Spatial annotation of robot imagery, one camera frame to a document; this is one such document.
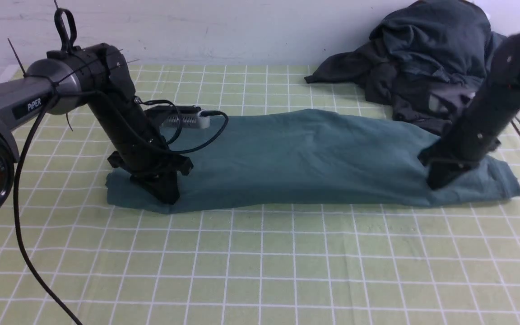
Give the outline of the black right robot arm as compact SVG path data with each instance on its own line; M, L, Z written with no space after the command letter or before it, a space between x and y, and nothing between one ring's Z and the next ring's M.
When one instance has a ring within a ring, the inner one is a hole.
M452 127L418 155L429 169L427 185L441 189L477 168L519 111L520 34L515 34L497 48L489 74Z

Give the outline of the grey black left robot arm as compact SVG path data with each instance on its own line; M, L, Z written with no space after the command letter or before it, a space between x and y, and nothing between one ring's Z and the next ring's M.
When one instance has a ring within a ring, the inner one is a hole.
M172 113L170 101L142 109L127 63L105 43L49 51L22 79L0 83L0 207L14 183L20 152L13 131L45 114L66 115L88 105L115 147L108 161L165 204L179 199L177 174L187 175L188 157L169 149L159 128Z

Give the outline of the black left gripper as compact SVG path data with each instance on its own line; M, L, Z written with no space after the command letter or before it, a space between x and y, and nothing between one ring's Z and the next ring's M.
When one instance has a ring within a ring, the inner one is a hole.
M143 189L163 204L173 205L180 197L178 173L188 175L190 158L151 151L115 151L108 157L113 168L121 168L143 183Z

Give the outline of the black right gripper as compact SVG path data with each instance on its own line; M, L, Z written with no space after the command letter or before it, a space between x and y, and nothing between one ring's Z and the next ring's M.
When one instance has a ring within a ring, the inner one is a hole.
M428 167L428 187L438 190L448 186L464 173L478 167L500 144L498 138L484 135L442 137L418 154L421 164Z

